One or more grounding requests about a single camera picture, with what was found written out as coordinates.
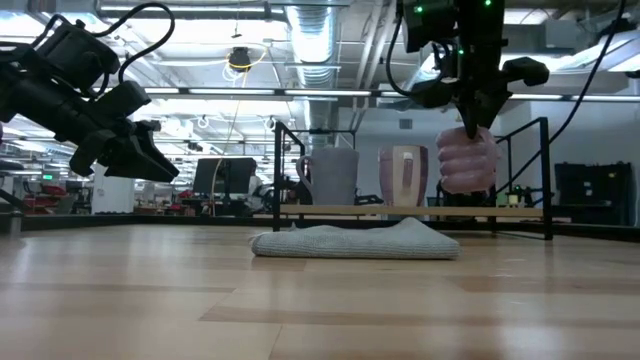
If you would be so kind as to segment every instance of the ceiling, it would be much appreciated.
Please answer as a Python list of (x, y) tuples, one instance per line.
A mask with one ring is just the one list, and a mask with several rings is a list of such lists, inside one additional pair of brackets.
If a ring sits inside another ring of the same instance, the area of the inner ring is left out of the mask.
[[(78, 2), (74, 1), (58, 1), (57, 3), (43, 1), (44, 7), (32, 11), (26, 11), (27, 7), (21, 8), (19, 3), (20, 1), (15, 1), (13, 5), (7, 5), (4, 9), (5, 5), (0, 5), (0, 34), (2, 34), (0, 40), (30, 43), (43, 30), (43, 24), (47, 22), (53, 12), (62, 12), (72, 22), (75, 19), (82, 20), (90, 31), (101, 31), (106, 29), (109, 24), (114, 23), (118, 16), (137, 2), (130, 0), (100, 1), (98, 8), (92, 8), (93, 5), (78, 5)], [(125, 73), (126, 79), (137, 81), (146, 88), (237, 88), (244, 86), (246, 88), (275, 89), (300, 87), (301, 81), (298, 74), (300, 59), (295, 53), (296, 50), (300, 50), (299, 48), (294, 49), (294, 44), (292, 44), (290, 24), (280, 20), (286, 19), (287, 16), (283, 5), (302, 3), (314, 6), (329, 4), (337, 12), (334, 52), (330, 61), (325, 63), (326, 66), (336, 70), (334, 83), (336, 88), (352, 90), (357, 87), (356, 79), (362, 65), (362, 54), (367, 49), (367, 39), (371, 32), (373, 32), (371, 35), (373, 43), (370, 58), (365, 63), (367, 66), (362, 77), (367, 79), (369, 72), (372, 72), (370, 88), (384, 86), (387, 82), (383, 71), (384, 66), (378, 66), (379, 59), (374, 58), (374, 55), (378, 42), (385, 41), (384, 46), (381, 47), (381, 54), (386, 54), (388, 48), (390, 34), (388, 33), (389, 27), (385, 26), (388, 0), (270, 1), (272, 18), (267, 21), (260, 19), (260, 13), (264, 10), (264, 2), (238, 1), (240, 7), (229, 6), (229, 3), (236, 3), (234, 1), (224, 1), (224, 7), (219, 1), (200, 1), (197, 3), (173, 1), (173, 3), (176, 4), (174, 7), (178, 18), (173, 36), (159, 50), (129, 67)], [(532, 7), (552, 3), (555, 5), (542, 6), (542, 8)], [(596, 15), (602, 14), (602, 19), (606, 20), (608, 11), (612, 9), (616, 1), (590, 2), (589, 8), (578, 6), (577, 3), (580, 2), (507, 1), (509, 9), (505, 15), (505, 23), (514, 26), (512, 29), (516, 29), (515, 26), (521, 27), (525, 34), (533, 29), (532, 26), (543, 29), (540, 27), (541, 24), (557, 20), (564, 21), (561, 24), (563, 26), (573, 24), (573, 27), (568, 28), (586, 28), (574, 37), (573, 41), (576, 45), (570, 49), (572, 53), (528, 54), (539, 56), (540, 59), (547, 59), (550, 68), (559, 74), (563, 71), (585, 72), (589, 70), (590, 58), (588, 56), (594, 51), (591, 50), (591, 53), (581, 53), (580, 51), (587, 48), (584, 46), (587, 40), (592, 40), (593, 37), (588, 35), (601, 26), (602, 21)], [(374, 11), (376, 6), (380, 6), (380, 18), (375, 26), (370, 26), (372, 18), (376, 17)], [(576, 25), (576, 20), (584, 19), (585, 14), (590, 14), (589, 16), (592, 18)], [(126, 56), (139, 52), (164, 35), (169, 21), (162, 18), (161, 15), (158, 12), (143, 12), (140, 16), (130, 19), (126, 26), (117, 30), (113, 36), (103, 38), (103, 40), (118, 54), (121, 61), (124, 61)], [(629, 12), (629, 16), (635, 16), (635, 8)], [(630, 37), (624, 39), (623, 45), (635, 41), (635, 37)], [(226, 58), (234, 47), (247, 47), (252, 61), (256, 62), (246, 78), (238, 74), (234, 75), (228, 69)], [(632, 50), (632, 53), (627, 54), (626, 58), (612, 65), (611, 69), (617, 66), (618, 71), (628, 70), (636, 67), (636, 63), (640, 64), (640, 58), (634, 60), (637, 54), (637, 51), (634, 51)], [(429, 61), (432, 59), (427, 53), (406, 54), (403, 46), (398, 45), (392, 60), (392, 70), (396, 81), (407, 81), (420, 69), (426, 74), (425, 76), (429, 76), (432, 74), (432, 66), (429, 65)], [(112, 77), (110, 86), (116, 85), (114, 78)], [(181, 170), (181, 175), (175, 181), (180, 186), (189, 186), (198, 158), (220, 156), (221, 154), (254, 156), (260, 160), (260, 176), (265, 180), (271, 180), (274, 148), (271, 145), (273, 133), (270, 128), (273, 126), (273, 121), (282, 121), (293, 129), (307, 129), (309, 126), (307, 100), (293, 97), (238, 101), (230, 96), (183, 98), (160, 95), (154, 96), (151, 104), (138, 110), (134, 114), (133, 120), (159, 120), (161, 122), (162, 130), (154, 133), (154, 137), (158, 148)], [(329, 98), (324, 101), (335, 102), (336, 99)], [(353, 118), (354, 110), (351, 101), (340, 100), (338, 103), (340, 111), (334, 116), (339, 117), (337, 122), (339, 126), (348, 127)], [(360, 109), (361, 106), (362, 103), (358, 103), (357, 108)], [(392, 110), (375, 109), (375, 104), (372, 104), (372, 109), (369, 109), (363, 117), (363, 122), (366, 123), (363, 131), (377, 134), (376, 131), (383, 127), (376, 126), (376, 123), (384, 121), (389, 111)], [(427, 113), (420, 113), (416, 110), (415, 114), (408, 115), (415, 115), (417, 118), (424, 117), (425, 114)], [(440, 114), (440, 112), (430, 112), (429, 114)], [(451, 124), (453, 124), (456, 116), (451, 115), (450, 117)], [(425, 122), (418, 126), (431, 126), (431, 123)], [(48, 140), (47, 138), (52, 137), (53, 133), (20, 116), (6, 124), (4, 132), (5, 137), (19, 136), (26, 140), (5, 141), (0, 153), (2, 158), (13, 158), (25, 163), (26, 159), (34, 159), (28, 164), (28, 167), (34, 169), (40, 169), (43, 166), (60, 169), (68, 162), (75, 149), (73, 144), (59, 144)], [(227, 138), (231, 140), (229, 144), (225, 144)], [(189, 150), (183, 141), (185, 139), (198, 143), (203, 147), (203, 151)], [(287, 160), (297, 157), (295, 147), (287, 156)], [(68, 171), (63, 170), (63, 172), (67, 173), (64, 176), (75, 178)], [(295, 169), (290, 161), (287, 161), (286, 173), (295, 177)]]

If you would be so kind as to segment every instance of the black metal rod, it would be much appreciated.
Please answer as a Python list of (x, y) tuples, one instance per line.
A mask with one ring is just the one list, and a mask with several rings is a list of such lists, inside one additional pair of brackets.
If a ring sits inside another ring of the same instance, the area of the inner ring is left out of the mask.
[[(0, 222), (10, 219), (8, 215), (0, 214)], [(371, 229), (388, 227), (397, 221), (382, 220), (323, 220), (308, 219), (299, 221), (283, 219), (282, 225), (291, 226), (295, 222), (301, 228), (318, 225), (333, 225), (342, 228)], [(272, 219), (234, 218), (234, 217), (200, 217), (200, 216), (169, 216), (169, 215), (59, 215), (59, 216), (25, 216), (22, 221), (22, 231), (45, 231), (54, 229), (87, 228), (92, 226), (116, 226), (137, 224), (171, 224), (171, 225), (199, 225), (199, 226), (257, 226), (269, 227)], [(427, 221), (425, 225), (434, 230), (452, 231), (490, 231), (490, 224), (466, 223), (456, 221)], [(532, 232), (543, 233), (543, 225), (539, 222), (498, 222), (498, 232)], [(584, 224), (553, 224), (553, 231), (558, 235), (596, 238), (599, 240), (628, 241), (640, 243), (640, 228), (633, 226), (601, 226)]]
[(542, 166), (542, 224), (544, 239), (553, 240), (551, 217), (551, 154), (549, 151), (549, 119), (540, 118), (540, 164)]
[(4, 201), (8, 202), (9, 204), (13, 205), (14, 207), (18, 208), (21, 211), (24, 211), (25, 209), (29, 208), (29, 206), (23, 203), (22, 200), (18, 199), (17, 197), (9, 194), (8, 192), (2, 189), (0, 189), (0, 198), (2, 198)]
[(530, 122), (526, 123), (525, 125), (515, 129), (514, 131), (508, 133), (507, 135), (504, 135), (502, 138), (498, 139), (498, 141), (496, 141), (497, 144), (500, 144), (503, 141), (507, 141), (507, 139), (510, 139), (518, 134), (520, 134), (521, 132), (527, 130), (528, 128), (532, 127), (533, 125), (539, 123), (540, 121), (542, 121), (542, 119), (544, 118), (537, 118), (535, 120), (531, 120)]
[(513, 156), (511, 154), (511, 138), (507, 139), (507, 163), (509, 167), (509, 192), (513, 191), (513, 181), (511, 178), (513, 177)]
[(296, 143), (296, 144), (297, 144), (298, 146), (300, 146), (301, 148), (303, 148), (303, 147), (304, 147), (304, 143), (302, 143), (302, 141), (301, 141), (300, 139), (298, 139), (298, 137), (297, 137), (297, 136), (295, 136), (295, 135), (293, 134), (293, 132), (291, 132), (291, 130), (289, 130), (289, 128), (288, 128), (285, 124), (283, 124), (283, 123), (281, 123), (281, 122), (278, 122), (278, 123), (280, 124), (280, 131), (281, 131), (281, 132), (284, 132), (284, 134), (285, 134), (285, 135), (287, 135), (288, 137), (290, 137), (290, 138), (291, 138), (291, 140), (293, 140), (293, 142), (294, 142), (294, 143)]
[(321, 130), (289, 130), (292, 133), (296, 134), (306, 134), (310, 133), (313, 135), (329, 135), (329, 134), (351, 134), (353, 131), (351, 130), (329, 130), (329, 129), (321, 129)]
[[(222, 209), (225, 214), (229, 213), (229, 205), (231, 204), (231, 167), (232, 164), (230, 161), (222, 164), (225, 165), (224, 169), (224, 199), (222, 199)], [(213, 206), (216, 206), (216, 197), (214, 194), (211, 196), (213, 198)]]
[[(306, 148), (305, 148), (305, 146), (304, 146), (304, 144), (302, 142), (299, 145), (300, 145), (300, 157), (303, 157), (303, 156), (306, 155), (306, 151), (307, 150), (306, 150)], [(306, 176), (306, 174), (307, 174), (307, 168), (306, 168), (305, 162), (303, 161), (302, 162), (302, 176)], [(300, 214), (299, 219), (300, 220), (304, 220), (304, 214)]]
[[(497, 201), (496, 201), (496, 185), (494, 184), (491, 189), (489, 190), (489, 196), (491, 196), (491, 206), (492, 207), (496, 207), (497, 206)], [(492, 233), (497, 233), (498, 232), (498, 219), (495, 216), (490, 216), (489, 217), (489, 224), (491, 224), (491, 232)]]
[(275, 128), (275, 156), (274, 156), (274, 165), (273, 165), (273, 231), (280, 231), (280, 187), (281, 187), (281, 173), (280, 168), (282, 167), (282, 133), (283, 133), (284, 124), (277, 121)]

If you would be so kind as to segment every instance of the ceiling light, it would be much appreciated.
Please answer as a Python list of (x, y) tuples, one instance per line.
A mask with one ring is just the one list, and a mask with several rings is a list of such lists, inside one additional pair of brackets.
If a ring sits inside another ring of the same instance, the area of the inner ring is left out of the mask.
[(286, 90), (284, 93), (286, 95), (291, 95), (291, 96), (355, 96), (355, 97), (371, 96), (371, 91), (361, 91), (361, 90), (343, 91), (343, 90), (303, 89), (303, 90)]
[(39, 170), (9, 170), (5, 171), (14, 175), (41, 175), (42, 171)]
[(562, 100), (562, 95), (545, 95), (545, 94), (513, 94), (511, 100), (530, 100), (530, 101), (558, 101)]
[(6, 126), (4, 126), (2, 128), (2, 131), (5, 134), (11, 134), (11, 135), (17, 135), (17, 136), (27, 136), (27, 134), (25, 132), (22, 132), (22, 131), (20, 131), (18, 129), (13, 129), (13, 128), (10, 128), (10, 127), (6, 127)]
[[(233, 43), (225, 44), (225, 47), (236, 46)], [(184, 59), (184, 60), (149, 60), (150, 63), (160, 66), (174, 66), (174, 67), (188, 67), (188, 66), (210, 66), (217, 64), (224, 64), (227, 59), (220, 60), (197, 60), (197, 59)]]
[(380, 97), (383, 98), (403, 98), (405, 97), (404, 95), (400, 95), (399, 93), (395, 92), (395, 91), (383, 91), (380, 93)]
[(274, 95), (273, 90), (261, 89), (189, 89), (194, 95)]
[[(130, 11), (131, 7), (129, 6), (103, 6), (100, 8), (100, 11)], [(160, 8), (146, 8), (142, 11), (164, 11)], [(263, 7), (223, 7), (223, 6), (180, 6), (180, 5), (172, 5), (171, 11), (173, 12), (184, 12), (184, 11), (231, 11), (231, 12), (264, 12)], [(271, 9), (271, 12), (274, 14), (282, 14), (282, 9)]]
[(177, 88), (145, 88), (147, 94), (178, 94), (180, 90)]
[(7, 36), (38, 36), (44, 26), (32, 18), (26, 12), (6, 11), (6, 7), (0, 10), (0, 34)]
[[(572, 101), (578, 100), (578, 96), (572, 96)], [(586, 95), (583, 101), (587, 102), (640, 102), (640, 96), (615, 96), (615, 95)]]
[(47, 152), (47, 148), (42, 145), (34, 144), (30, 141), (13, 140), (16, 146), (27, 151)]

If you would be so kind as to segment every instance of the ceiling duct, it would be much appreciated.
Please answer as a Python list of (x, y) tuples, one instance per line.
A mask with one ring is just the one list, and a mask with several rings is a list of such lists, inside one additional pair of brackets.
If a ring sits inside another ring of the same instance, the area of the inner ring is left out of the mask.
[[(290, 6), (286, 8), (291, 24), (291, 45), (300, 63), (314, 65), (333, 61), (337, 10), (333, 7)], [(298, 67), (300, 85), (306, 89), (331, 89), (336, 85), (336, 70), (328, 67)], [(305, 103), (305, 123), (309, 129), (336, 129), (337, 102), (309, 100)], [(326, 136), (309, 136), (310, 145), (332, 143)]]

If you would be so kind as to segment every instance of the fluorescent light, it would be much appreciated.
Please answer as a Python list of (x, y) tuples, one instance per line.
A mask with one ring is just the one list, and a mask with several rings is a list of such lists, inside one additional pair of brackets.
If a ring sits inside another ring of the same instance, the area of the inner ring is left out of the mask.
[[(103, 6), (100, 8), (100, 11), (129, 11), (131, 10), (131, 6)], [(143, 11), (154, 11), (154, 12), (162, 12), (164, 10), (160, 8), (146, 8)], [(181, 11), (232, 11), (232, 12), (264, 12), (263, 7), (223, 7), (223, 6), (180, 6), (180, 5), (172, 5), (171, 11), (173, 12), (181, 12)], [(282, 9), (271, 9), (271, 12), (274, 14), (282, 14)]]
[[(228, 44), (229, 47), (236, 46), (233, 43)], [(197, 60), (197, 59), (184, 59), (184, 60), (149, 60), (150, 63), (161, 65), (161, 66), (174, 66), (174, 67), (189, 67), (189, 66), (209, 66), (209, 65), (217, 65), (224, 64), (227, 62), (227, 59), (221, 60)]]
[(26, 133), (24, 133), (24, 132), (22, 132), (22, 131), (20, 131), (18, 129), (13, 129), (13, 128), (6, 127), (6, 126), (2, 128), (2, 131), (5, 134), (11, 134), (11, 135), (17, 135), (17, 136), (27, 136)]
[(194, 95), (273, 95), (273, 90), (260, 89), (189, 89)]
[(562, 99), (562, 95), (545, 95), (545, 94), (513, 94), (510, 98), (511, 100), (530, 100), (530, 101), (535, 101), (535, 100), (546, 100), (546, 101), (553, 101), (553, 100), (561, 100)]
[(6, 171), (6, 172), (14, 174), (14, 175), (40, 175), (40, 174), (42, 174), (42, 171), (39, 171), (39, 170), (9, 170), (9, 171)]
[(343, 90), (302, 89), (302, 90), (286, 90), (284, 93), (286, 95), (291, 95), (291, 96), (357, 96), (357, 97), (371, 96), (371, 91), (362, 91), (362, 90), (343, 91)]
[(147, 94), (178, 94), (180, 90), (177, 88), (145, 88)]
[[(577, 101), (579, 96), (572, 96), (571, 100)], [(614, 96), (614, 95), (586, 95), (587, 102), (640, 102), (640, 96)]]
[(393, 97), (393, 98), (402, 98), (405, 97), (404, 95), (400, 95), (399, 93), (395, 92), (395, 91), (383, 91), (380, 93), (380, 97)]
[(28, 151), (37, 151), (37, 152), (47, 152), (47, 148), (42, 145), (34, 144), (30, 141), (22, 141), (22, 140), (13, 140), (17, 147), (28, 150)]

